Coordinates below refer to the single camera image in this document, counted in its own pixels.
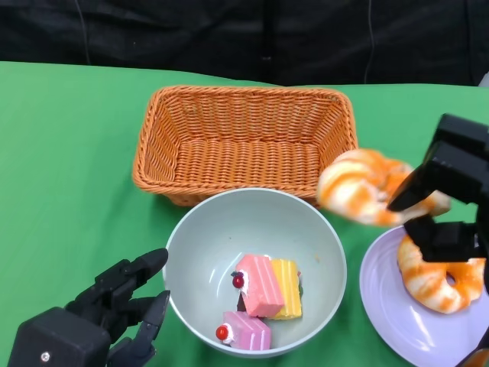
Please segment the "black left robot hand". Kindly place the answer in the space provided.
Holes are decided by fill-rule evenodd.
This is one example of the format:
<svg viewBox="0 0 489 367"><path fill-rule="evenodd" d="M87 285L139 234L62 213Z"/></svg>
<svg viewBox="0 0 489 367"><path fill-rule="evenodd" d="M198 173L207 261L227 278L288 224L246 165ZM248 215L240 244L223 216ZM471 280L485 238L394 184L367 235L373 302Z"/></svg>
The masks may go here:
<svg viewBox="0 0 489 367"><path fill-rule="evenodd" d="M101 327L111 340L107 366L144 366L156 354L153 341L163 324L170 292L133 298L133 293L159 273L168 251L159 248L121 260L95 277L94 285L70 301L65 309Z"/></svg>

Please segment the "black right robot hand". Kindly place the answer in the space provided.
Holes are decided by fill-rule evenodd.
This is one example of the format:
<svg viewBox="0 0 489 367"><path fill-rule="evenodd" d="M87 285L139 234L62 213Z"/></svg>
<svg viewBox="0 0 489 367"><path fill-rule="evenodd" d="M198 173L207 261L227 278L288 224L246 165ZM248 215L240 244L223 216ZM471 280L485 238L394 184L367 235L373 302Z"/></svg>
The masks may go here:
<svg viewBox="0 0 489 367"><path fill-rule="evenodd" d="M427 262L488 258L488 127L455 115L439 120L423 162L399 186L387 208L400 212L435 191L477 205L476 220L436 222L425 215L404 229Z"/></svg>

